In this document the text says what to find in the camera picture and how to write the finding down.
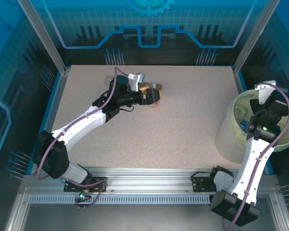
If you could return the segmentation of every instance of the speckled table surface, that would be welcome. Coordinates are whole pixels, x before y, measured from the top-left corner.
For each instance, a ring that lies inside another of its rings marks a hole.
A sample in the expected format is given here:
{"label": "speckled table surface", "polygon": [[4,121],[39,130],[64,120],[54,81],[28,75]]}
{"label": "speckled table surface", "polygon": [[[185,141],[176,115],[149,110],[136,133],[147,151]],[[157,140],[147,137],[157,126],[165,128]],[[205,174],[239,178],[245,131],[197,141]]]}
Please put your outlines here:
{"label": "speckled table surface", "polygon": [[[76,143],[68,153],[84,167],[239,168],[215,147],[215,134],[237,95],[231,67],[120,66],[145,73],[145,81],[163,85],[156,108],[136,105],[121,111]],[[53,130],[85,112],[108,89],[113,66],[71,67]]]}

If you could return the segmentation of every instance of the gray floor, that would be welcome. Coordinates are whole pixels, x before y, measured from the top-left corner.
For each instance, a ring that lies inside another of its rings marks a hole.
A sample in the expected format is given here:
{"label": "gray floor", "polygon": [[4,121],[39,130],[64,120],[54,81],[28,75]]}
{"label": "gray floor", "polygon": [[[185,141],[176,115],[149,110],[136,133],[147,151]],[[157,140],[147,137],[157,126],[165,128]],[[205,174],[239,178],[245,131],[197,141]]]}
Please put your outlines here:
{"label": "gray floor", "polygon": [[[259,199],[260,217],[233,231],[274,231],[269,202]],[[23,231],[222,231],[222,219],[208,205],[31,205]]]}

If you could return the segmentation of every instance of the beige countertop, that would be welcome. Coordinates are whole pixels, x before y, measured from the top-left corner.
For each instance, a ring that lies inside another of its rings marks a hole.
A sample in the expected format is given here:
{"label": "beige countertop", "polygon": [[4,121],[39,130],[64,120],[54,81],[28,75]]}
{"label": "beige countertop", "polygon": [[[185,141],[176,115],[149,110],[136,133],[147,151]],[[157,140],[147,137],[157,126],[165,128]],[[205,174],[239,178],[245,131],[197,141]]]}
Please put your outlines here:
{"label": "beige countertop", "polygon": [[[239,168],[215,147],[215,134],[237,95],[231,67],[119,66],[163,85],[155,108],[136,105],[94,129],[68,153],[84,167]],[[108,89],[114,66],[73,65],[53,130],[84,113]]]}

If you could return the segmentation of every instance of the purple cable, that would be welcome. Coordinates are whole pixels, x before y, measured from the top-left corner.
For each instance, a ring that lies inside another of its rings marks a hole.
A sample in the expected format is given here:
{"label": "purple cable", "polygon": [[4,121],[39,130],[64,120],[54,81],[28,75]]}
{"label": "purple cable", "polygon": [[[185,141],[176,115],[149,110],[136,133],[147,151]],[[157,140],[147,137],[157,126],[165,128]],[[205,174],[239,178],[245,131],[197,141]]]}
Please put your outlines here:
{"label": "purple cable", "polygon": [[[90,116],[90,115],[96,113],[97,111],[103,109],[103,108],[109,103],[111,97],[113,96],[113,94],[114,94],[114,92],[115,92],[115,87],[116,87],[116,82],[117,82],[118,71],[119,71],[120,73],[122,73],[123,75],[127,76],[127,74],[125,74],[123,71],[121,71],[119,68],[117,68],[117,67],[115,66],[114,84],[113,84],[113,86],[112,86],[111,93],[110,93],[108,99],[105,101],[105,103],[104,103],[102,106],[100,106],[99,108],[95,109],[94,111],[88,113],[87,116]],[[39,168],[38,168],[38,172],[37,172],[37,176],[38,176],[38,179],[39,179],[39,180],[43,180],[43,179],[49,177],[49,176],[47,175],[47,176],[41,178],[41,177],[40,177],[40,173],[41,173],[41,171],[42,171],[42,167],[43,167],[43,165],[44,165],[45,159],[46,159],[49,151],[53,148],[54,144],[58,141],[58,139],[59,139],[61,136],[64,136],[64,133],[65,133],[66,131],[68,131],[73,125],[75,125],[76,123],[78,123],[78,122],[81,121],[82,119],[87,118],[87,116],[84,115],[84,116],[78,118],[77,120],[75,120],[75,121],[74,121],[73,123],[71,123],[70,125],[68,125],[68,126],[67,126],[62,132],[60,132],[59,135],[51,142],[51,144],[49,145],[49,147],[46,149],[46,151],[45,151],[45,153],[44,153],[44,156],[43,156],[43,158],[42,158],[42,160],[41,160],[41,162],[40,162],[40,164],[39,164]],[[96,183],[94,183],[94,184],[84,185],[84,184],[78,184],[78,183],[70,180],[71,183],[73,183],[73,184],[75,184],[75,185],[77,185],[77,186],[80,186],[80,187],[93,187],[93,186],[95,186],[95,185],[97,185],[97,184],[100,184],[100,183],[103,182],[103,181],[107,181],[107,180],[106,180],[106,179],[103,179],[103,180],[100,180],[100,181],[98,181],[98,182],[96,182]]]}
{"label": "purple cable", "polygon": [[255,167],[251,173],[251,176],[250,176],[250,180],[249,180],[249,183],[247,185],[247,189],[245,190],[245,195],[243,197],[243,200],[242,200],[242,203],[236,213],[236,216],[235,218],[232,220],[231,224],[228,226],[227,229],[224,228],[224,230],[226,231],[229,231],[232,229],[232,227],[235,225],[236,221],[238,220],[239,216],[241,215],[241,212],[244,208],[244,205],[246,203],[246,200],[247,200],[247,197],[249,195],[249,191],[250,191],[250,188],[251,188],[251,185],[252,185],[252,182],[254,180],[254,177],[256,175],[256,172],[257,172],[257,168],[258,168],[258,165],[261,161],[261,158],[265,155],[265,153],[270,149],[272,148],[278,141],[279,139],[284,135],[284,133],[286,132],[287,128],[289,127],[289,98],[287,97],[287,95],[277,86],[271,84],[271,83],[258,83],[255,85],[255,87],[259,86],[259,85],[267,85],[267,86],[270,86],[272,88],[274,88],[275,90],[277,90],[286,100],[286,103],[287,103],[287,106],[288,106],[288,118],[287,118],[287,122],[286,122],[286,125],[284,127],[284,129],[281,131],[281,133],[275,138],[275,140],[272,141],[272,143],[270,143],[263,151],[262,153],[260,154],[259,158],[257,159],[256,161],[256,164],[255,164]]}
{"label": "purple cable", "polygon": [[97,201],[97,199],[100,197],[100,195],[101,195],[104,187],[106,186],[106,184],[107,184],[107,179],[106,179],[105,182],[103,183],[102,188],[101,188],[101,190],[99,191],[98,195],[95,197],[95,199],[94,199],[89,205],[80,207],[80,206],[78,205],[77,199],[76,199],[76,201],[75,201],[75,206],[76,206],[78,209],[81,209],[81,208],[86,209],[86,208],[91,207],[91,206]]}

